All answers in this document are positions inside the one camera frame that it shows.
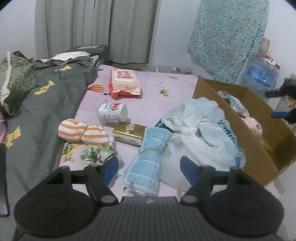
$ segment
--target patterned bed sheet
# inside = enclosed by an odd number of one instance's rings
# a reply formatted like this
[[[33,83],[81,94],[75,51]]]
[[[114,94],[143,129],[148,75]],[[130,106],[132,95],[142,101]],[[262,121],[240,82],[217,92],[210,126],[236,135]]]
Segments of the patterned bed sheet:
[[[192,97],[197,77],[194,75],[167,74],[153,72],[136,72],[141,82],[142,95],[137,98],[118,97],[113,99],[109,93],[108,84],[113,67],[101,65],[98,77],[88,87],[83,100],[75,115],[75,120],[84,121],[89,125],[99,125],[97,111],[100,103],[105,99],[108,103],[122,102],[128,107],[128,121],[131,123],[154,127],[162,115]],[[105,127],[106,133],[112,137],[113,128]],[[80,153],[84,144],[68,144],[64,146],[59,166],[69,166],[71,170],[82,170],[83,163]],[[124,143],[116,142],[116,149],[123,160],[124,166],[119,170],[122,173],[138,154],[138,148]],[[74,184],[76,190],[87,194],[85,185]],[[112,192],[120,201],[123,196],[132,196],[123,190],[121,177],[116,177],[109,184]],[[179,199],[182,192],[163,182],[160,182],[159,196],[176,196]]]

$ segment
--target cardboard box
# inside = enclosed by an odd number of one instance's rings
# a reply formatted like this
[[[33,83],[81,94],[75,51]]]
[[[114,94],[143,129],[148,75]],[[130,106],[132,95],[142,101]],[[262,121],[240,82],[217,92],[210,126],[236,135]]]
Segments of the cardboard box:
[[[261,124],[265,145],[259,143],[239,115],[217,94],[218,91],[227,91],[242,102],[250,117]],[[270,117],[273,110],[249,88],[199,78],[193,98],[200,97],[216,101],[224,110],[238,146],[246,155],[244,171],[261,185],[267,185],[295,161],[296,136],[282,119]]]

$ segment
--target wall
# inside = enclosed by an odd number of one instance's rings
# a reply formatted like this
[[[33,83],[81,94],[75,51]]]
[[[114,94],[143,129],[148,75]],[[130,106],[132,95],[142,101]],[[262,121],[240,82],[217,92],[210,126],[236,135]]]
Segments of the wall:
[[[0,11],[0,60],[7,50],[36,59],[34,22],[36,0],[12,0]]]
[[[161,0],[150,51],[150,65],[190,67],[194,75],[212,78],[203,66],[188,54],[187,45],[201,0]],[[271,41],[269,54],[281,66],[277,87],[296,72],[296,10],[285,0],[269,0],[269,15],[264,36]],[[268,103],[275,108],[279,99]]]

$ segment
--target blue towel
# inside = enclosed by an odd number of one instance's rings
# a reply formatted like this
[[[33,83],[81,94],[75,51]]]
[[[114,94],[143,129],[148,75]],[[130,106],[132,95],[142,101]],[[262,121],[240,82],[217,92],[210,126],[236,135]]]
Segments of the blue towel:
[[[235,82],[248,54],[258,50],[268,6],[268,0],[202,0],[189,52],[216,80]]]
[[[146,128],[138,156],[123,173],[124,189],[139,196],[157,196],[160,154],[172,133],[162,128]]]

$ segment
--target water bottle label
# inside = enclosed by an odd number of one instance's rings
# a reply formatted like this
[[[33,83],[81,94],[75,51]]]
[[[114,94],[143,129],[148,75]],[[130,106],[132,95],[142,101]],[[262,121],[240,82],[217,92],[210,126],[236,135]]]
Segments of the water bottle label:
[[[251,65],[247,71],[247,76],[267,88],[270,88],[274,82],[274,75],[256,64]]]

